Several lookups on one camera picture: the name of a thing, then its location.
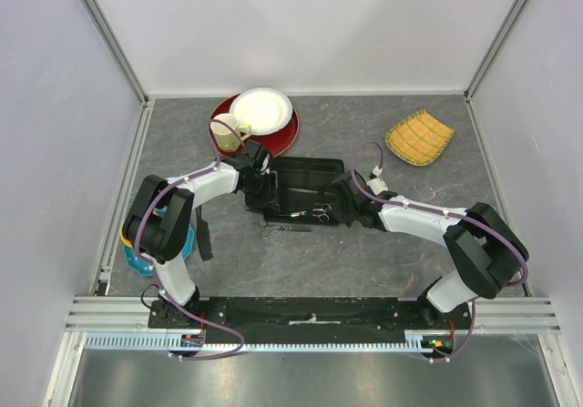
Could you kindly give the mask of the black zip tool case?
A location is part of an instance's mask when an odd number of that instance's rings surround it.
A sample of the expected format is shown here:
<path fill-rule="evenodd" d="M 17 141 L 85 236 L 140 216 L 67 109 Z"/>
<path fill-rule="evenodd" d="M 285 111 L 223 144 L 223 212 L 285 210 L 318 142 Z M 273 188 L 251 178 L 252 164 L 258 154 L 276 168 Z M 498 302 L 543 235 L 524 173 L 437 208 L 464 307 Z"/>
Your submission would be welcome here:
<path fill-rule="evenodd" d="M 276 173 L 276 204 L 263 211 L 267 221 L 336 227 L 340 223 L 330 217 L 328 223 L 307 217 L 291 218 L 290 213 L 311 210 L 338 197 L 332 182 L 344 173 L 344 164 L 335 158 L 277 157 L 271 163 Z"/>

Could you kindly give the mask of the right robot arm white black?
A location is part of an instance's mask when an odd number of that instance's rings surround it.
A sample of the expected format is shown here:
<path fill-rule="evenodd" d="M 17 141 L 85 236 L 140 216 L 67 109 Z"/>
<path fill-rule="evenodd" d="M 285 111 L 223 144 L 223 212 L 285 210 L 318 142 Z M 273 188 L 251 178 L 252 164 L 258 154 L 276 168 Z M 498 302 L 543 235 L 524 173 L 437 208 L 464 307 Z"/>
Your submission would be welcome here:
<path fill-rule="evenodd" d="M 389 191 L 378 173 L 365 181 L 356 172 L 346 172 L 332 186 L 336 192 L 332 217 L 342 224 L 358 222 L 447 249 L 455 270 L 428 286 L 417 305 L 418 320 L 427 328 L 440 327 L 461 304 L 476 298 L 492 300 L 504 288 L 527 279 L 526 247 L 486 203 L 446 209 L 415 202 Z"/>

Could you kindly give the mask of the silver hair scissors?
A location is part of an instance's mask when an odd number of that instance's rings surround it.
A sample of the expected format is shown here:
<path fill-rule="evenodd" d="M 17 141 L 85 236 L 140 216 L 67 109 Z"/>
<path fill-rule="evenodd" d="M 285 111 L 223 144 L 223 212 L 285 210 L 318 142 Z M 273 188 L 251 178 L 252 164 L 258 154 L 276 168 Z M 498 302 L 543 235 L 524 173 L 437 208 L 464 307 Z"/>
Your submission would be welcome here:
<path fill-rule="evenodd" d="M 300 217 L 307 217 L 310 215 L 313 218 L 318 219 L 321 223 L 328 223 L 330 221 L 329 211 L 331 209 L 331 205 L 328 203 L 323 203 L 311 210 L 300 210 L 294 211 L 289 214 L 291 218 L 300 218 Z"/>

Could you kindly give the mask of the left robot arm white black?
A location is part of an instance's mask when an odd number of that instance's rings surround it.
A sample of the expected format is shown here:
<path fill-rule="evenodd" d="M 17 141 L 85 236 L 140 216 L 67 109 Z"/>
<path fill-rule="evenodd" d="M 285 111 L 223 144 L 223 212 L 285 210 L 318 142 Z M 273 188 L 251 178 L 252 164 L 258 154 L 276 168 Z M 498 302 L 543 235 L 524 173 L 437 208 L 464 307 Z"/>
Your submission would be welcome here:
<path fill-rule="evenodd" d="M 192 212 L 222 195 L 241 191 L 265 204 L 269 198 L 273 154 L 249 140 L 232 156 L 217 155 L 209 165 L 175 178 L 146 177 L 129 207 L 120 235 L 159 282 L 169 318 L 181 328 L 199 320 L 198 288 L 190 278 L 182 249 Z"/>

